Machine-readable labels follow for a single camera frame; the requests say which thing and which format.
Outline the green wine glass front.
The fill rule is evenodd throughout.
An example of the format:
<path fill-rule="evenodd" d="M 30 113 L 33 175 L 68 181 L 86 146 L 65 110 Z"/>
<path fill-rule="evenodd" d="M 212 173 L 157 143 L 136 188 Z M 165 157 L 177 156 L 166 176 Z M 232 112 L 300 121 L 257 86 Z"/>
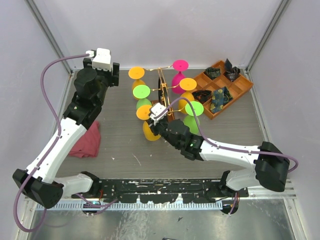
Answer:
<path fill-rule="evenodd" d="M 185 112 L 187 116 L 183 119 L 183 123 L 185 126 L 189 127 L 189 131 L 192 134 L 198 134 L 199 128 L 196 120 L 199 121 L 198 116 L 204 113 L 204 106 L 198 101 L 191 101 L 190 104 L 187 103 L 185 105 Z"/>

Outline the green wine glass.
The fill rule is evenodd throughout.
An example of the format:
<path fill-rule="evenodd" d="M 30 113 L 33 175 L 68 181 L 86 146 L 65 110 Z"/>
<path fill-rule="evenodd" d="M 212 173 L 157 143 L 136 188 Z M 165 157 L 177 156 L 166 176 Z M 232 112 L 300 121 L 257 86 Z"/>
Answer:
<path fill-rule="evenodd" d="M 199 128 L 196 120 L 199 121 L 198 116 L 204 113 L 204 106 L 198 101 L 191 101 L 190 104 L 187 103 L 185 105 L 185 112 L 187 116 L 183 119 L 183 123 L 185 126 L 189 127 L 189 131 L 192 134 L 198 134 Z"/>
<path fill-rule="evenodd" d="M 133 89 L 132 94 L 136 99 L 138 99 L 136 103 L 136 110 L 138 110 L 140 107 L 144 105 L 152 105 L 151 101 L 148 100 L 148 96 L 150 95 L 150 93 L 151 89 L 144 84 L 138 85 Z"/>

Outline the pink wine glass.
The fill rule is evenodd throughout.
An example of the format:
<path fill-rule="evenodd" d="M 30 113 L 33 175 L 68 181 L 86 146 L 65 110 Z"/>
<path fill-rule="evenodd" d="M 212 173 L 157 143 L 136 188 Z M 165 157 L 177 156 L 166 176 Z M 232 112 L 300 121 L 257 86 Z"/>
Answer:
<path fill-rule="evenodd" d="M 185 78 L 185 75 L 183 74 L 184 71 L 186 71 L 189 67 L 189 63 L 186 60 L 178 59 L 173 62 L 172 67 L 174 70 L 177 71 L 177 74 L 172 78 L 171 81 L 171 90 L 175 94 L 183 94 L 185 90 L 183 90 L 180 87 L 180 81 Z"/>

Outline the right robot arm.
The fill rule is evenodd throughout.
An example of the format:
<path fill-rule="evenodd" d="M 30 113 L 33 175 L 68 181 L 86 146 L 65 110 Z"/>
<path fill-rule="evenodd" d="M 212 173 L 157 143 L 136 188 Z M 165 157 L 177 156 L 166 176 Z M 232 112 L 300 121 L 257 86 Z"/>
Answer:
<path fill-rule="evenodd" d="M 271 142 L 244 146 L 217 142 L 190 132 L 181 120 L 166 118 L 146 121 L 153 134 L 161 136 L 186 159 L 217 161 L 242 167 L 226 170 L 219 183 L 219 191 L 225 197 L 247 188 L 262 186 L 273 192 L 285 190 L 290 161 Z"/>

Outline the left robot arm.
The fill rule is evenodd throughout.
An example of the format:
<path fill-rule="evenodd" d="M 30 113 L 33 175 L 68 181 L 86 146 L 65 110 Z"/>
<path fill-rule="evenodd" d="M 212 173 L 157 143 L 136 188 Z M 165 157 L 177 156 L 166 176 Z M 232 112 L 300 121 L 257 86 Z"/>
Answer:
<path fill-rule="evenodd" d="M 26 197 L 51 209 L 64 197 L 80 193 L 88 198 L 99 195 L 100 179 L 92 173 L 83 171 L 63 178 L 57 178 L 56 174 L 72 147 L 102 111 L 107 89 L 118 86 L 119 67 L 109 55 L 83 59 L 83 69 L 74 81 L 76 91 L 58 121 L 57 133 L 25 170 L 13 173 L 13 180 Z"/>

